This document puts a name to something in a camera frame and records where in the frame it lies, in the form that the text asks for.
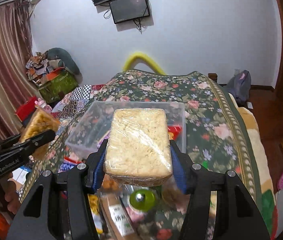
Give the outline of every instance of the barcode label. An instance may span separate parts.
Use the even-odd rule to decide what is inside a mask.
[[[114,221],[121,236],[126,236],[134,233],[126,214],[121,204],[109,206],[110,216]]]

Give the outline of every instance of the bed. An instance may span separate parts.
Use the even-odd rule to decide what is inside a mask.
[[[267,225],[273,231],[274,195],[267,159],[261,144],[258,126],[251,112],[238,107],[234,98],[221,86],[199,72],[185,76],[165,76],[139,70],[118,73],[73,118],[61,119],[57,133],[44,161],[37,161],[21,194],[23,200],[42,171],[58,172],[64,156],[73,155],[65,145],[71,129],[94,100],[99,101],[162,101],[185,104],[187,148],[193,162],[206,163],[212,171],[225,173],[232,169],[241,177],[255,200]],[[211,207],[216,206],[212,193]],[[211,208],[207,239],[214,232],[214,208]],[[176,210],[160,210],[155,221],[140,225],[140,232],[163,229],[169,233],[159,240],[177,239],[184,214]]]

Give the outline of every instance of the curtain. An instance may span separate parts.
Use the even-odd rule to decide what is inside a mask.
[[[16,0],[0,6],[0,139],[19,132],[16,109],[30,97],[39,96],[26,76],[30,56],[28,4]]]

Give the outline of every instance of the transparent plastic box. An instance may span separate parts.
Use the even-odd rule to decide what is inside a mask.
[[[97,152],[99,144],[109,133],[116,109],[161,108],[165,110],[167,125],[179,125],[182,130],[176,138],[181,152],[186,152],[185,106],[178,102],[107,102],[94,101],[69,134],[65,144],[80,158]]]

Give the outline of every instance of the wrapped snack block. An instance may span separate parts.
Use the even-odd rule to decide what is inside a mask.
[[[60,122],[55,119],[51,114],[46,113],[42,108],[37,108],[33,113],[29,123],[20,136],[19,142],[24,142],[28,138],[33,137],[41,132],[49,129],[57,132]],[[33,156],[38,160],[43,160],[48,150],[49,143],[39,147]]]
[[[119,183],[158,186],[172,175],[166,114],[157,108],[117,109],[104,171]]]

